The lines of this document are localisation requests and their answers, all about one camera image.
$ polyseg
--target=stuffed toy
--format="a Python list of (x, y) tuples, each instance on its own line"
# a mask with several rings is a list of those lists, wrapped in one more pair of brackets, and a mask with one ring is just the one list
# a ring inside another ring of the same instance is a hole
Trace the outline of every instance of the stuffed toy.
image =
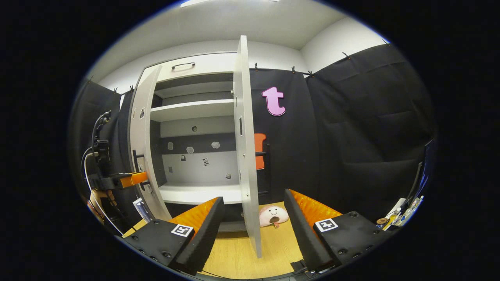
[(288, 221), (288, 213), (282, 207), (271, 205), (260, 209), (258, 218), (261, 228), (272, 224), (275, 228), (279, 228), (281, 223)]

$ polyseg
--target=drawer handle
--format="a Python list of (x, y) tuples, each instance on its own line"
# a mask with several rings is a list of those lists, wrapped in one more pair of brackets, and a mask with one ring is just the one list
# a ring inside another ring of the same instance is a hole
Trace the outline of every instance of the drawer handle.
[(195, 63), (194, 62), (188, 62), (188, 63), (177, 64), (177, 65), (172, 66), (172, 69), (176, 69), (176, 67), (183, 66), (183, 65), (192, 65), (192, 66), (195, 66)]

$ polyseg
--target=white wall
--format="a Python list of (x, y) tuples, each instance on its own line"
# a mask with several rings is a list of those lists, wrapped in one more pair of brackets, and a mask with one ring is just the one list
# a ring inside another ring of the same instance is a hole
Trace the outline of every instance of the white wall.
[(370, 28), (351, 17), (343, 18), (313, 37), (300, 50), (306, 65), (313, 73), (337, 62), (347, 55), (385, 44), (387, 41)]
[[(121, 66), (99, 81), (98, 84), (111, 90), (118, 87), (118, 93), (125, 93), (130, 90), (130, 86), (136, 86), (139, 76), (146, 66), (202, 53), (236, 52), (237, 49), (237, 40), (219, 40), (190, 43), (159, 50)], [(257, 67), (260, 69), (292, 70), (292, 67), (295, 66), (295, 70), (299, 72), (307, 72), (308, 70), (299, 50), (274, 44), (249, 41), (248, 60), (251, 68), (257, 63)]]

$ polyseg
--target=ceiling light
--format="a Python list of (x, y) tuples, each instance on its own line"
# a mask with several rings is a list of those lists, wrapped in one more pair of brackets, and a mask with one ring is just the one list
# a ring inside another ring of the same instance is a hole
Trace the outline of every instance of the ceiling light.
[(180, 7), (183, 8), (183, 7), (186, 7), (189, 5), (198, 4), (198, 3), (206, 2), (206, 1), (208, 1), (208, 0), (189, 0), (189, 1), (186, 1), (182, 4), (180, 4)]

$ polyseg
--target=pink letter t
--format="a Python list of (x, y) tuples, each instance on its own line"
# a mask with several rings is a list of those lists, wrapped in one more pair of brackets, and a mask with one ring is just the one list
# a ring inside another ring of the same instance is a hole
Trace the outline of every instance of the pink letter t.
[(262, 96), (265, 97), (265, 101), (267, 102), (267, 110), (270, 114), (274, 116), (280, 116), (285, 113), (285, 108), (280, 107), (278, 103), (278, 98), (283, 99), (283, 93), (278, 92), (276, 87), (271, 87), (262, 92)]

